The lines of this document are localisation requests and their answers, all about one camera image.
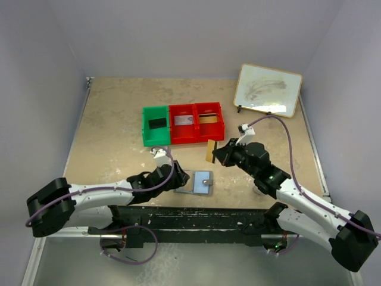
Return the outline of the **gold credit card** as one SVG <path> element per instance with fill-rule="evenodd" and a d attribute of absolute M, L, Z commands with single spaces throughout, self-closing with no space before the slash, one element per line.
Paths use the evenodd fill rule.
<path fill-rule="evenodd" d="M 204 114 L 198 114 L 199 118 L 206 118 L 206 117 L 217 117 L 216 113 L 204 113 Z"/>
<path fill-rule="evenodd" d="M 209 139 L 207 142 L 207 150 L 206 150 L 206 155 L 205 155 L 205 160 L 209 163 L 214 164 L 215 163 L 215 155 L 214 151 L 218 147 L 218 142 L 212 139 Z"/>

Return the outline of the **red bin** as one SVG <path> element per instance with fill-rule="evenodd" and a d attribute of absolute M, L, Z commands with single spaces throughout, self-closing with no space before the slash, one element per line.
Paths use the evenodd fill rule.
<path fill-rule="evenodd" d="M 176 104 L 168 107 L 170 119 L 170 138 L 172 145 L 197 143 L 196 113 L 193 104 Z M 185 126 L 175 126 L 174 116 L 193 115 L 193 124 Z"/>
<path fill-rule="evenodd" d="M 199 142 L 207 142 L 209 139 L 223 141 L 225 137 L 225 125 L 222 109 L 219 102 L 203 102 L 195 104 L 196 125 L 198 126 Z M 218 122 L 212 124 L 199 124 L 198 114 L 216 113 Z"/>

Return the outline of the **grey leather card holder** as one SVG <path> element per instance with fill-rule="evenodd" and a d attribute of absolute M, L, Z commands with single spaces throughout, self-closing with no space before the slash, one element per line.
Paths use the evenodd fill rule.
<path fill-rule="evenodd" d="M 211 195 L 214 186 L 214 177 L 212 171 L 206 170 L 185 170 L 189 175 L 186 185 L 175 189 L 175 193 L 190 195 Z"/>

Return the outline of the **green bin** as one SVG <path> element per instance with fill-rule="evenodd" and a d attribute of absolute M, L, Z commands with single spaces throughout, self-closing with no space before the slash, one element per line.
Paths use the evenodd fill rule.
<path fill-rule="evenodd" d="M 165 117 L 167 127 L 150 130 L 148 120 Z M 142 109 L 142 140 L 145 147 L 156 145 L 170 145 L 170 121 L 168 106 L 144 107 Z"/>

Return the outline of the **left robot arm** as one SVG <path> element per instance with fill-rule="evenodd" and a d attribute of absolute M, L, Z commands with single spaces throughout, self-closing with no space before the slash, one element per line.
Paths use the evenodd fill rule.
<path fill-rule="evenodd" d="M 189 178 L 174 161 L 108 184 L 84 186 L 69 184 L 66 178 L 54 179 L 27 199 L 26 226 L 36 238 L 82 226 L 115 234 L 123 225 L 117 206 L 145 203 L 164 191 L 185 186 Z"/>

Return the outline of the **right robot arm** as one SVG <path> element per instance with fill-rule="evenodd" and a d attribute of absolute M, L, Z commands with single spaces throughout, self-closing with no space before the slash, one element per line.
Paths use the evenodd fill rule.
<path fill-rule="evenodd" d="M 240 168 L 261 193 L 277 200 L 265 212 L 266 229 L 302 235 L 325 248 L 345 269 L 358 272 L 379 244 L 369 216 L 337 207 L 295 183 L 271 163 L 263 144 L 236 141 L 233 138 L 213 149 L 213 159 L 225 167 Z"/>

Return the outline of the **blue credit card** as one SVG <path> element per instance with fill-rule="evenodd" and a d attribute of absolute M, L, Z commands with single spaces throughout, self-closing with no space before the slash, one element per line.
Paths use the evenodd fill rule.
<path fill-rule="evenodd" d="M 213 174 L 210 171 L 196 171 L 193 176 L 193 193 L 207 195 L 213 186 Z"/>

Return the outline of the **gold card in bin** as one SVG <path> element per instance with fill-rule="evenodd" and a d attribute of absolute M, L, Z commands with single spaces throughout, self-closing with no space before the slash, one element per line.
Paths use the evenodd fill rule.
<path fill-rule="evenodd" d="M 217 123 L 218 118 L 217 117 L 206 117 L 206 118 L 199 118 L 199 124 L 212 124 Z"/>

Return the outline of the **silver card in bin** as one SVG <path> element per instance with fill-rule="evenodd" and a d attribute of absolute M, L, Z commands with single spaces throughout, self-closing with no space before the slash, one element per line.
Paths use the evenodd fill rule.
<path fill-rule="evenodd" d="M 193 124 L 193 115 L 180 115 L 174 116 L 174 125 L 175 126 L 185 126 Z"/>

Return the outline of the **black card in bin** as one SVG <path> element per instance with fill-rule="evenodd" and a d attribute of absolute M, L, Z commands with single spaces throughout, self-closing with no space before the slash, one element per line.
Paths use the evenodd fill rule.
<path fill-rule="evenodd" d="M 148 120 L 148 125 L 149 125 L 150 130 L 159 129 L 159 128 L 166 128 L 167 127 L 167 119 L 165 117 L 158 118 L 158 119 L 151 119 L 151 120 Z"/>

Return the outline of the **small clear cup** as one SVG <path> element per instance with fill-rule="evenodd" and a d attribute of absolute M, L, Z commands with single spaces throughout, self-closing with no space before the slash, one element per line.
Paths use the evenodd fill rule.
<path fill-rule="evenodd" d="M 253 186 L 252 190 L 258 195 L 264 195 L 256 186 Z"/>

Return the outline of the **black whiteboard stand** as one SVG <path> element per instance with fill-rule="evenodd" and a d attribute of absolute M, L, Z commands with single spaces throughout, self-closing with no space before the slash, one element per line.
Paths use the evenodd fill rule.
<path fill-rule="evenodd" d="M 237 106 L 237 113 L 240 113 L 242 110 L 244 110 L 244 109 L 246 109 L 247 110 L 247 108 L 245 108 L 245 107 L 242 107 L 242 105 L 238 105 Z M 266 112 L 266 116 L 269 116 L 269 115 L 272 115 L 273 113 L 272 112 Z"/>

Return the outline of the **yellow framed whiteboard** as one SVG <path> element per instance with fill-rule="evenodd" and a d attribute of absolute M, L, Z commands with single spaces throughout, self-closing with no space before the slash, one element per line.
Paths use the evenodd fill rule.
<path fill-rule="evenodd" d="M 272 112 L 291 118 L 302 87 L 303 76 L 298 73 L 243 64 L 236 85 L 234 106 L 260 113 Z"/>

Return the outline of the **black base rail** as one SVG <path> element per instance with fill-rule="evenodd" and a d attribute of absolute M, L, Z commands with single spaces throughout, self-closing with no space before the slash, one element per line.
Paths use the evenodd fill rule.
<path fill-rule="evenodd" d="M 128 248 L 145 243 L 244 244 L 261 246 L 266 238 L 281 238 L 284 231 L 270 219 L 274 208 L 224 209 L 197 207 L 117 206 L 119 225 L 108 229 L 89 227 L 91 235 L 126 232 Z"/>

